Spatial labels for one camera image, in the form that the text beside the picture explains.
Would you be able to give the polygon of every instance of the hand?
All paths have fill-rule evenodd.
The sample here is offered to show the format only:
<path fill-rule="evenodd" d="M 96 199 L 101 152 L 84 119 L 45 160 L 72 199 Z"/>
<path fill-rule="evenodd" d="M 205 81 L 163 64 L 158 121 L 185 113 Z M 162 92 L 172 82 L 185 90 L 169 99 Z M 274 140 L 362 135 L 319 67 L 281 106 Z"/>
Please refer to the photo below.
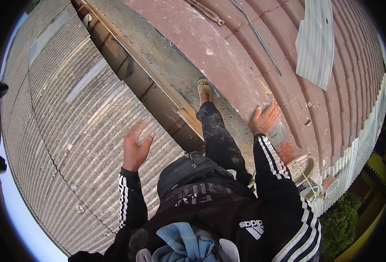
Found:
<path fill-rule="evenodd" d="M 250 129 L 253 132 L 253 135 L 267 134 L 279 117 L 279 106 L 274 100 L 264 113 L 261 113 L 261 107 L 257 107 L 250 123 Z"/>
<path fill-rule="evenodd" d="M 123 139 L 123 165 L 128 171 L 137 172 L 139 167 L 145 162 L 151 148 L 155 132 L 150 133 L 143 144 L 138 141 L 139 135 L 151 121 L 151 117 L 139 121 L 134 125 Z"/>

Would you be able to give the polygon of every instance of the adidas logo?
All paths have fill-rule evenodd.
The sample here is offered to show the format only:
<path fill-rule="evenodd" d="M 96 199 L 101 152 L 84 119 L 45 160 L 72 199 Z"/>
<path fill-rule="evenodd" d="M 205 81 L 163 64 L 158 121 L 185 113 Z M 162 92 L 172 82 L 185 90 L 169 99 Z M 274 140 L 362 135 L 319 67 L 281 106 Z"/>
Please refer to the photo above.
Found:
<path fill-rule="evenodd" d="M 258 240 L 264 232 L 263 221 L 261 220 L 250 220 L 239 223 L 240 228 L 247 229 L 256 240 Z"/>

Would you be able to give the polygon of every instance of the yellow string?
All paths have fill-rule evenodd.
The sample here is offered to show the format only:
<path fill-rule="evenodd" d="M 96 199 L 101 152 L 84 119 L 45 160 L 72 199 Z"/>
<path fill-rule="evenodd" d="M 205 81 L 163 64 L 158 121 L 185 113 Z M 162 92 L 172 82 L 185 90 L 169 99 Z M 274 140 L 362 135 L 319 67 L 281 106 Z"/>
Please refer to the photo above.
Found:
<path fill-rule="evenodd" d="M 314 189 L 312 188 L 311 183 L 308 181 L 308 178 L 305 176 L 304 172 L 301 171 L 301 173 L 302 173 L 302 175 L 304 175 L 305 180 L 308 182 L 308 185 L 310 185 L 311 190 L 312 190 L 312 192 L 314 193 L 314 198 L 316 198 L 316 197 L 317 197 L 317 194 L 315 193 Z"/>

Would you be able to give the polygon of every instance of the leg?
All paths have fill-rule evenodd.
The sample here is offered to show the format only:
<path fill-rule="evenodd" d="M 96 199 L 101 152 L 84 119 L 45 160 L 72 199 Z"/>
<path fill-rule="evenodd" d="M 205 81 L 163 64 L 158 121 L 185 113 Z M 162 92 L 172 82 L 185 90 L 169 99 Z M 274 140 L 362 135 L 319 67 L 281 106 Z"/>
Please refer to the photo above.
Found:
<path fill-rule="evenodd" d="M 237 171 L 237 181 L 248 186 L 252 176 L 245 169 L 245 161 L 241 151 L 225 129 L 222 116 L 215 105 L 204 98 L 202 97 L 203 104 L 196 117 L 202 122 L 206 157 L 224 169 Z"/>

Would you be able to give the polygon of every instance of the foot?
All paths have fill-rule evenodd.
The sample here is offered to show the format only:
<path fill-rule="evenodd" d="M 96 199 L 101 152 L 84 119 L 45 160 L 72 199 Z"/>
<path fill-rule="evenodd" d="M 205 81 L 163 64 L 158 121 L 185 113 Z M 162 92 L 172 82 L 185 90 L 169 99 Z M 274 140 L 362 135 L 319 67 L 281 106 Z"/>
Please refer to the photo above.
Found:
<path fill-rule="evenodd" d="M 208 86 L 209 85 L 209 83 L 205 80 L 200 80 L 198 84 L 201 86 Z M 199 93 L 199 96 L 200 96 L 200 102 L 201 102 L 200 105 L 202 105 L 204 102 L 210 102 L 211 101 L 211 95 L 206 93 L 206 92 Z"/>
<path fill-rule="evenodd" d="M 261 107 L 258 106 L 250 123 L 250 129 L 253 132 L 253 135 L 267 134 L 279 117 L 279 106 L 275 101 L 272 101 L 271 105 L 264 113 L 261 113 Z"/>

